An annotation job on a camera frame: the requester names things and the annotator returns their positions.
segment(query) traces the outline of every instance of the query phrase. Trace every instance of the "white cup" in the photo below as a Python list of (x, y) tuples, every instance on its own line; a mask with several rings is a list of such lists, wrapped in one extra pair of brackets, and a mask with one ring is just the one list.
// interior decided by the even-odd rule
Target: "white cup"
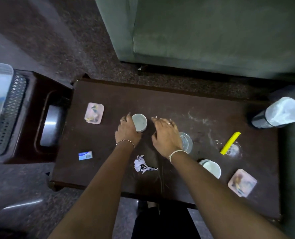
[(142, 114), (134, 114), (132, 116), (132, 120), (135, 125), (135, 129), (137, 132), (143, 132), (147, 128), (148, 120), (147, 118)]
[(221, 167), (217, 163), (209, 159), (203, 159), (201, 162), (199, 162), (199, 164), (202, 165), (211, 174), (213, 174), (216, 178), (220, 178), (222, 171)]

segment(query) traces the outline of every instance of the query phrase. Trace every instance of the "white thread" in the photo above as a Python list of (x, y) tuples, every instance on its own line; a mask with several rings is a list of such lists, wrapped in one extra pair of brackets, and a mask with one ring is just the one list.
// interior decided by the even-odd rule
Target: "white thread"
[(121, 141), (118, 141), (117, 144), (116, 144), (115, 146), (117, 146), (117, 145), (118, 145), (120, 142), (122, 142), (122, 141), (129, 141), (130, 143), (132, 143), (133, 147), (135, 148), (134, 143), (131, 142), (130, 140), (127, 140), (127, 139), (123, 139), (123, 140), (121, 140)]
[(169, 156), (169, 161), (172, 163), (172, 161), (171, 161), (171, 157), (172, 157), (172, 155), (174, 154), (174, 153), (176, 153), (176, 152), (185, 152), (184, 150), (176, 150), (176, 151), (174, 151), (173, 153), (171, 153), (171, 155)]

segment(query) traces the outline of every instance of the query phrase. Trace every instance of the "granite floor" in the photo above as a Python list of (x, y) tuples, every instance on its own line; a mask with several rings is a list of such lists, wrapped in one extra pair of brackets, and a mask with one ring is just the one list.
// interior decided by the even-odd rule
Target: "granite floor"
[[(135, 65), (117, 59), (94, 0), (0, 0), (0, 62), (66, 85), (88, 73), (94, 79), (242, 99), (265, 99), (284, 85), (175, 69), (138, 73)], [(25, 232), (27, 238), (47, 238), (82, 193), (50, 190), (46, 173), (52, 167), (0, 165), (0, 228)], [(121, 198), (114, 238), (131, 237), (136, 206), (136, 200)], [(190, 213), (201, 237), (211, 238), (198, 211)]]

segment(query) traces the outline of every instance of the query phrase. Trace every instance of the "person's leg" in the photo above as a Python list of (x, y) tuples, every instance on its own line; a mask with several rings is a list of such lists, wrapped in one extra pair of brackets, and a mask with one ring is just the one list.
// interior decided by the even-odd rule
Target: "person's leg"
[(160, 204), (162, 233), (165, 238), (200, 239), (192, 217), (186, 207), (175, 202)]
[(160, 215), (157, 207), (148, 208), (146, 201), (139, 201), (131, 239), (160, 238)]

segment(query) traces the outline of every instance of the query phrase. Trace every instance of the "yellow clip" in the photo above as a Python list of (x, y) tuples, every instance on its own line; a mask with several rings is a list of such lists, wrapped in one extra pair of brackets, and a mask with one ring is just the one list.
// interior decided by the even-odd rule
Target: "yellow clip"
[(232, 137), (228, 140), (228, 142), (225, 144), (223, 149), (221, 150), (221, 154), (225, 155), (227, 151), (229, 150), (230, 146), (234, 143), (234, 141), (239, 137), (241, 133), (240, 132), (235, 132)]

